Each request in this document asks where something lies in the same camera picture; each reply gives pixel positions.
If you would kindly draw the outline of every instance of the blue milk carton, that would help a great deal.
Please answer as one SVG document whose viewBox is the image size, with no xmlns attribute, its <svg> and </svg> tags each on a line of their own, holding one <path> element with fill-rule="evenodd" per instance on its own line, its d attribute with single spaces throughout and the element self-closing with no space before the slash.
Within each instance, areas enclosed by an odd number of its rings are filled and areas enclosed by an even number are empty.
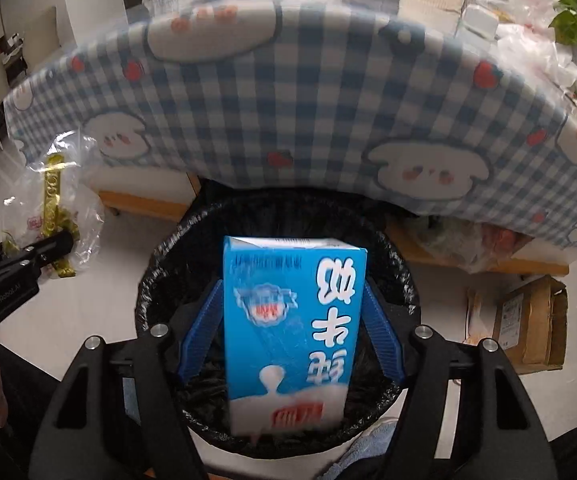
<svg viewBox="0 0 577 480">
<path fill-rule="evenodd" d="M 233 435 L 342 420 L 365 273 L 366 250 L 337 240 L 225 238 Z"/>
</svg>

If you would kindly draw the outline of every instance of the blue plaid tablecloth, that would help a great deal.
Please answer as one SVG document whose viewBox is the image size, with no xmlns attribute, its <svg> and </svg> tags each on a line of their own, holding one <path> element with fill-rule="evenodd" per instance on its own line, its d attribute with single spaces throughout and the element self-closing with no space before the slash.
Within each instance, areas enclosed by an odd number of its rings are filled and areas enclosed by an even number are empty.
<svg viewBox="0 0 577 480">
<path fill-rule="evenodd" d="M 577 113 L 538 82 L 347 0 L 174 10 L 8 96 L 27 160 L 81 128 L 110 166 L 361 193 L 577 246 Z"/>
</svg>

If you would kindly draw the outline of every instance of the blue gripper pad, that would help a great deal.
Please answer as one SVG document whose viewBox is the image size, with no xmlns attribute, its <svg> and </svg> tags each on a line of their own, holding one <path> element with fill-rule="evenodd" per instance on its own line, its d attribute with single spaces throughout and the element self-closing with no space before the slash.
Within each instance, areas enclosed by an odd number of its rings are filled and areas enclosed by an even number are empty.
<svg viewBox="0 0 577 480">
<path fill-rule="evenodd" d="M 224 286 L 222 280 L 218 280 L 181 343 L 178 375 L 184 383 L 200 373 L 223 314 Z M 361 317 L 375 348 L 383 374 L 395 383 L 402 383 L 405 373 L 399 339 L 367 282 L 364 283 Z"/>
<path fill-rule="evenodd" d="M 224 282 L 217 280 L 184 341 L 180 343 L 182 347 L 177 374 L 185 384 L 200 373 L 223 316 Z"/>
<path fill-rule="evenodd" d="M 364 282 L 362 319 L 375 348 L 383 374 L 396 384 L 403 383 L 405 373 L 399 339 L 393 332 L 386 314 L 383 313 L 382 306 L 377 301 L 368 282 Z"/>
</svg>

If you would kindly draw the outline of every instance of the black bag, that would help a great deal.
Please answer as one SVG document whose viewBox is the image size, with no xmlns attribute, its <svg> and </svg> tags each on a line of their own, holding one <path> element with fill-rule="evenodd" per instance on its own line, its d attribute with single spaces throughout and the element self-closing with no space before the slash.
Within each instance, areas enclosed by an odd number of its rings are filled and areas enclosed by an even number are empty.
<svg viewBox="0 0 577 480">
<path fill-rule="evenodd" d="M 419 298 L 408 267 L 389 239 L 357 213 L 379 219 L 381 203 L 357 195 L 316 190 L 237 192 L 204 184 L 175 232 L 153 254 L 139 286 L 137 333 L 168 322 L 181 304 L 200 298 L 222 276 L 224 236 L 337 238 L 367 249 L 367 274 L 386 301 L 420 322 Z M 220 326 L 200 374 L 175 385 L 188 427 L 220 449 L 253 458 L 285 458 L 338 446 L 374 423 L 397 399 L 399 386 L 386 378 L 363 323 L 360 325 L 345 418 L 329 431 L 265 435 L 256 444 L 230 435 Z"/>
</svg>

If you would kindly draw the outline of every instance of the brown cardboard box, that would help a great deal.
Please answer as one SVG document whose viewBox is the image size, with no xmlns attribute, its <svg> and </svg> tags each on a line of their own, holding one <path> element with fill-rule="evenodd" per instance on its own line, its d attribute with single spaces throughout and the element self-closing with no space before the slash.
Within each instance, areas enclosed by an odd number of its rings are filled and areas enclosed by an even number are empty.
<svg viewBox="0 0 577 480">
<path fill-rule="evenodd" d="M 501 301 L 493 337 L 518 374 L 563 367 L 567 312 L 566 286 L 552 276 L 527 283 Z"/>
</svg>

